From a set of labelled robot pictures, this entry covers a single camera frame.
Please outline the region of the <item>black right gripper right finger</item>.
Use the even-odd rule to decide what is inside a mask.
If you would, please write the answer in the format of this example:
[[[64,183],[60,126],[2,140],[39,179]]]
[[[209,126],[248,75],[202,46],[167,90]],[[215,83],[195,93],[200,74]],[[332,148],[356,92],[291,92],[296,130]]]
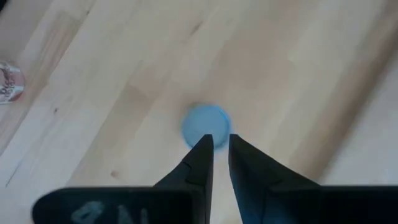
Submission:
[[[398,224],[398,185],[320,185],[237,134],[229,174],[244,224]]]

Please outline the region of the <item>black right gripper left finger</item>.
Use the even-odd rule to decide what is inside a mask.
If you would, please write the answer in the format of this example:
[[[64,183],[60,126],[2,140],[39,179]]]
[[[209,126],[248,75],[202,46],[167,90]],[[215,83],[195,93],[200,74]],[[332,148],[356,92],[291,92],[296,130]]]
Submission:
[[[34,224],[209,224],[213,138],[204,135],[150,187],[69,187],[39,198]]]

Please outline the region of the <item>strawberry dessert can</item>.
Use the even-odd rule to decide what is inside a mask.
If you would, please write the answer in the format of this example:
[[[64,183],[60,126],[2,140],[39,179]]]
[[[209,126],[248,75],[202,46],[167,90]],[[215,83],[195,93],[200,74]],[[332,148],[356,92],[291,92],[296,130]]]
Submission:
[[[19,67],[0,60],[0,105],[18,100],[25,88],[25,77]]]

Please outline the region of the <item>short green orange-fruit can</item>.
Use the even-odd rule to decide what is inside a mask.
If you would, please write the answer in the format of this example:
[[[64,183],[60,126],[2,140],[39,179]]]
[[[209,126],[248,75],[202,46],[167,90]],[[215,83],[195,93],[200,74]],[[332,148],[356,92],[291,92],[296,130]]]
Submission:
[[[189,148],[193,148],[204,135],[210,134],[214,150],[222,149],[228,144],[232,129],[229,114],[218,105],[195,105],[181,122],[181,135]]]

